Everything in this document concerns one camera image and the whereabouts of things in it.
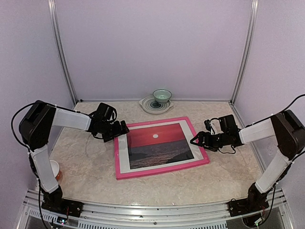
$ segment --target white robotic arm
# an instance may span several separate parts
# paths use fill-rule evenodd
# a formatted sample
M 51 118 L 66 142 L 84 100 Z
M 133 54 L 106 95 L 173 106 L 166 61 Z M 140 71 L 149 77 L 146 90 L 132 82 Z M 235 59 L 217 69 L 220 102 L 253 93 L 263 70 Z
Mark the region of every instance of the white robotic arm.
M 244 129 L 237 127 L 233 115 L 214 119 L 219 120 L 223 133 L 212 135 L 210 132 L 201 131 L 191 140 L 191 144 L 217 151 L 226 145 L 231 145 L 234 149 L 260 139 L 276 136 L 278 150 L 275 157 L 262 176 L 250 186 L 248 198 L 232 200 L 228 203 L 231 216 L 268 208 L 267 194 L 287 174 L 294 159 L 303 153 L 304 126 L 290 110 L 277 113 Z M 211 120 L 206 120 L 204 123 L 206 129 L 211 131 Z
M 116 110 L 104 103 L 91 114 L 83 114 L 43 101 L 36 101 L 19 125 L 22 140 L 28 148 L 31 168 L 39 179 L 44 195 L 42 208 L 79 217 L 82 203 L 62 199 L 62 190 L 55 179 L 49 161 L 48 139 L 53 126 L 74 128 L 90 132 L 104 142 L 129 132 L 125 121 L 116 121 Z

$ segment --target pink picture frame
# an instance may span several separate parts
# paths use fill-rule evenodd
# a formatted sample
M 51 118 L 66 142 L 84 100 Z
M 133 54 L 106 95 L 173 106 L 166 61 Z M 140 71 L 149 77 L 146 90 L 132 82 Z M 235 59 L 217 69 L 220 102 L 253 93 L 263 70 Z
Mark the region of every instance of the pink picture frame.
M 150 122 L 133 123 L 133 124 L 128 124 L 127 126 L 130 129 L 136 128 L 136 127 L 144 128 L 143 126 L 152 126 L 152 125 L 158 126 L 158 124 L 164 126 L 164 125 L 166 125 L 165 123 L 174 123 L 174 122 L 183 124 L 184 128 L 186 127 L 186 125 L 184 123 L 187 124 L 187 127 L 189 128 L 191 134 L 188 134 L 188 138 L 186 136 L 185 136 L 185 138 L 189 143 L 190 139 L 196 135 L 196 132 L 188 117 L 178 117 L 178 118 L 170 118 L 170 119 L 163 119 L 163 120 L 150 121 Z M 210 159 L 203 147 L 189 145 L 191 147 L 191 149 L 196 149 L 197 152 L 201 153 L 200 157 L 202 156 L 202 159 L 198 159 L 196 161 L 191 161 L 191 162 L 185 161 L 185 163 L 179 164 L 179 165 L 171 165 L 171 163 L 169 163 L 169 164 L 167 164 L 166 167 L 159 167 L 159 168 L 152 167 L 151 169 L 147 169 L 144 171 L 131 171 L 130 170 L 130 172 L 126 172 L 126 171 L 122 172 L 121 167 L 120 167 L 120 159 L 121 159 L 120 153 L 123 158 L 123 155 L 126 154 L 126 152 L 125 152 L 126 147 L 124 147 L 124 149 L 120 149 L 120 145 L 122 145 L 122 142 L 124 142 L 124 141 L 127 141 L 126 135 L 122 135 L 122 136 L 114 139 L 115 172 L 116 172 L 117 180 L 157 175 L 157 174 L 173 172 L 173 171 L 177 171 L 177 170 L 181 170 L 181 169 L 187 169 L 187 168 L 192 168 L 192 167 L 196 167 L 196 166 L 206 165 L 206 164 L 210 163 Z

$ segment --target white wall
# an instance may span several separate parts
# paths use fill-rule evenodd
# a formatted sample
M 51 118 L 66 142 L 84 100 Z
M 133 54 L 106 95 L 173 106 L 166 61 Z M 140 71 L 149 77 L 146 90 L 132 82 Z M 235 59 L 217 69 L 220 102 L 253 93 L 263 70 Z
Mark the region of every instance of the white wall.
M 79 99 L 230 100 L 251 0 L 61 0 L 57 15 Z
M 0 98 L 0 228 L 8 229 L 35 183 L 27 150 L 11 133 L 12 116 L 37 99 L 72 107 L 46 0 L 0 4 Z M 15 122 L 17 132 L 21 118 L 22 114 Z M 59 129 L 52 132 L 50 146 L 58 133 Z
M 245 124 L 284 109 L 305 93 L 305 2 L 260 0 L 253 43 L 236 107 Z M 305 124 L 305 98 L 291 107 Z M 276 140 L 257 142 L 266 165 Z M 298 229 L 305 228 L 305 156 L 282 181 Z

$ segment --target black cable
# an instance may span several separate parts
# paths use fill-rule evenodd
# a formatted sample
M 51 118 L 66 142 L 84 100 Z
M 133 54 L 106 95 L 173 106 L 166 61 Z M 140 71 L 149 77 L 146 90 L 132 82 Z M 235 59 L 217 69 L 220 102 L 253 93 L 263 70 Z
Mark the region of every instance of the black cable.
M 275 200 L 275 185 L 273 187 L 273 195 L 272 195 L 272 203 L 271 203 L 271 207 L 270 207 L 270 210 L 269 210 L 269 213 L 268 213 L 268 216 L 264 219 L 264 221 L 261 223 L 261 224 L 258 224 L 258 226 L 261 226 L 263 225 L 264 223 L 266 223 L 267 219 L 269 218 L 270 214 L 271 214 L 271 210 L 272 210 L 272 207 L 273 207 L 273 202 Z
M 44 227 L 45 227 L 46 229 L 49 229 L 49 228 L 47 227 L 46 223 L 44 222 L 44 219 L 43 219 L 43 216 L 42 216 L 41 205 L 40 205 L 41 182 L 40 182 L 39 179 L 38 179 L 38 183 L 39 183 L 38 205 L 39 205 L 40 217 L 41 217 L 41 220 L 42 220 L 42 223 L 43 223 Z
M 305 153 L 305 151 L 303 151 L 302 153 L 298 154 L 291 161 L 294 162 L 299 156 L 303 155 L 304 153 Z
M 282 112 L 284 112 L 285 110 L 287 110 L 289 107 L 291 107 L 292 104 L 295 103 L 296 100 L 298 100 L 299 98 L 304 97 L 304 96 L 305 96 L 305 94 L 301 94 L 301 95 L 299 95 L 298 97 L 296 97 L 296 98 L 295 98 L 295 99 L 294 99 L 285 109 L 281 110 L 279 113 L 282 113 Z M 246 127 L 255 125 L 255 124 L 260 123 L 260 122 L 262 122 L 262 121 L 265 121 L 265 120 L 267 120 L 268 118 L 271 118 L 271 116 L 269 116 L 269 117 L 267 117 L 267 118 L 263 118 L 262 120 L 259 120 L 259 121 L 255 122 L 255 123 L 252 123 L 251 125 L 247 125 Z
M 221 152 L 222 154 L 236 154 L 236 150 L 234 149 L 233 145 L 231 145 L 232 150 L 234 151 L 233 153 L 230 152 L 222 152 L 220 151 L 220 149 L 218 149 L 219 152 Z
M 93 136 L 94 138 L 96 138 L 96 139 L 100 139 L 100 140 L 103 140 L 103 138 L 102 137 L 97 137 L 97 136 Z
M 213 120 L 219 120 L 219 118 L 212 118 L 212 119 L 210 120 L 210 122 L 213 121 Z

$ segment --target enclosure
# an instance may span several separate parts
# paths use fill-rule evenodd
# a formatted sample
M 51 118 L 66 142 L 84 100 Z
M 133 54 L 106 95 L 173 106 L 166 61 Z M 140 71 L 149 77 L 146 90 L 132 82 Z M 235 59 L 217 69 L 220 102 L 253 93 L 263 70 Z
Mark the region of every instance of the enclosure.
M 105 102 L 127 123 L 187 116 L 199 132 L 204 120 L 229 114 L 243 128 L 304 94 L 301 0 L 4 0 L 0 11 L 1 228 L 23 228 L 24 201 L 38 205 L 27 152 L 10 127 L 12 116 L 26 104 L 43 100 L 90 113 Z M 172 92 L 173 108 L 147 114 L 138 101 L 157 89 Z M 304 108 L 302 99 L 290 107 L 303 123 Z M 15 120 L 16 130 L 22 115 Z M 196 216 L 203 212 L 196 208 L 245 197 L 277 150 L 275 137 L 241 146 L 235 155 L 207 150 L 209 165 L 118 184 L 110 166 L 114 155 L 107 154 L 114 146 L 86 134 L 53 128 L 51 159 L 62 167 L 64 196 L 104 204 L 103 214 L 119 215 L 120 227 L 105 220 L 116 228 L 137 226 L 125 225 L 122 217 L 139 216 L 128 208 L 134 205 L 148 215 L 143 222 L 156 223 L 139 227 L 199 227 L 203 221 Z M 305 228 L 304 162 L 298 158 L 277 186 L 274 214 L 283 220 L 278 228 Z M 162 217 L 171 215 L 171 204 L 188 221 L 166 225 Z M 211 212 L 220 211 L 225 211 L 222 205 Z M 207 228 L 216 221 L 207 221 Z M 229 219 L 218 221 L 230 228 Z

